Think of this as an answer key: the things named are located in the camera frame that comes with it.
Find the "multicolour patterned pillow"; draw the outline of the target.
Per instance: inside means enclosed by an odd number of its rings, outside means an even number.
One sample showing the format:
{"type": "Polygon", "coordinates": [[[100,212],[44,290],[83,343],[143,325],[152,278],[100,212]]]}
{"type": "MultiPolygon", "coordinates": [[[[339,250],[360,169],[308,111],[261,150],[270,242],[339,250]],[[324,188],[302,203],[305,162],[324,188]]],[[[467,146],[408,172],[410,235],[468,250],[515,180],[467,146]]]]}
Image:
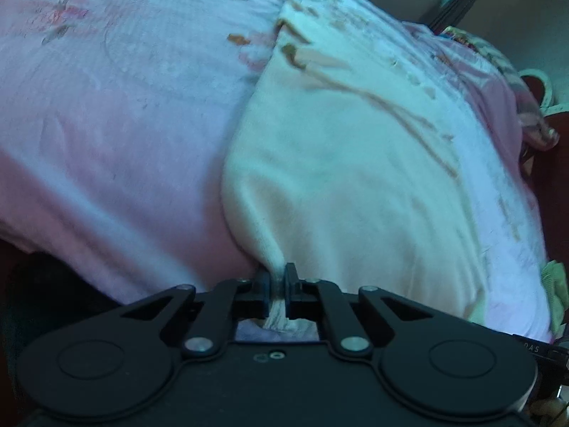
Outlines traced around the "multicolour patterned pillow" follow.
{"type": "Polygon", "coordinates": [[[547,124],[541,102],[535,98],[526,82],[499,49],[469,32],[447,26],[441,36],[466,46],[488,61],[504,78],[513,91],[518,119],[523,129],[524,142],[538,151],[554,148],[559,135],[547,124]]]}

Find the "pink blanket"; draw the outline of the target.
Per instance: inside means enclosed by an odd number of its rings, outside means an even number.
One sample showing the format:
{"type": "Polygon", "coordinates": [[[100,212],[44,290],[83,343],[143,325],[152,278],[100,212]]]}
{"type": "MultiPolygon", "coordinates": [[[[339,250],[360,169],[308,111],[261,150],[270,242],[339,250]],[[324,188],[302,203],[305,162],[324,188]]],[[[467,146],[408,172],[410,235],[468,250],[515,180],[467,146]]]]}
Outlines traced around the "pink blanket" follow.
{"type": "Polygon", "coordinates": [[[501,210],[511,217],[536,214],[519,156],[524,146],[513,91],[488,61],[464,45],[410,22],[392,62],[401,95],[434,131],[428,143],[450,165],[468,195],[474,217],[490,222],[501,210]]]}

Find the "red white headboard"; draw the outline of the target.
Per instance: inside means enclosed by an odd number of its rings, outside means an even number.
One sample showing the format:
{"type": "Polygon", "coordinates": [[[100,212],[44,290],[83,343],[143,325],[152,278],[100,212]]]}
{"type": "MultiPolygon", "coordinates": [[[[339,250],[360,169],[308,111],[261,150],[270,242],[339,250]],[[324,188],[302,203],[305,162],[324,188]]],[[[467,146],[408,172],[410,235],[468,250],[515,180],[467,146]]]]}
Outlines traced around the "red white headboard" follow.
{"type": "Polygon", "coordinates": [[[526,173],[537,198],[546,251],[568,262],[568,104],[555,98],[553,82],[542,70],[520,75],[541,108],[544,144],[525,156],[526,173]]]}

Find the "cream knit sweater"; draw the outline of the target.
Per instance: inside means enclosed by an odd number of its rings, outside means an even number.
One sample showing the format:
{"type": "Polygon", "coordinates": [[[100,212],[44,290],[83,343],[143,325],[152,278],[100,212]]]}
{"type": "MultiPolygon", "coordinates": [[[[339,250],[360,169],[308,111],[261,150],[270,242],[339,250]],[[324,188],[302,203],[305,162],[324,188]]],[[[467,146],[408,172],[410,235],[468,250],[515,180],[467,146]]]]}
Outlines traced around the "cream knit sweater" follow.
{"type": "Polygon", "coordinates": [[[382,17],[351,27],[293,1],[225,163],[237,243],[281,280],[375,285],[482,323],[487,272],[441,62],[382,17]]]}

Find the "pink floral bed sheet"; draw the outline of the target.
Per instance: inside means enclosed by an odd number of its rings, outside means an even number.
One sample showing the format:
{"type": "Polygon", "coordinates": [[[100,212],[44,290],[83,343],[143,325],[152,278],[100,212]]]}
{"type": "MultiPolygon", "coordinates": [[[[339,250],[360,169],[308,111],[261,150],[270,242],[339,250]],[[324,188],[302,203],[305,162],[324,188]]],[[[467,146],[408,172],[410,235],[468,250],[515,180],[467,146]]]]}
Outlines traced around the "pink floral bed sheet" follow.
{"type": "MultiPolygon", "coordinates": [[[[123,304],[252,276],[223,171],[287,1],[353,28],[403,23],[367,0],[1,0],[2,238],[123,304]]],[[[536,209],[474,217],[480,324],[548,341],[536,209]]]]}

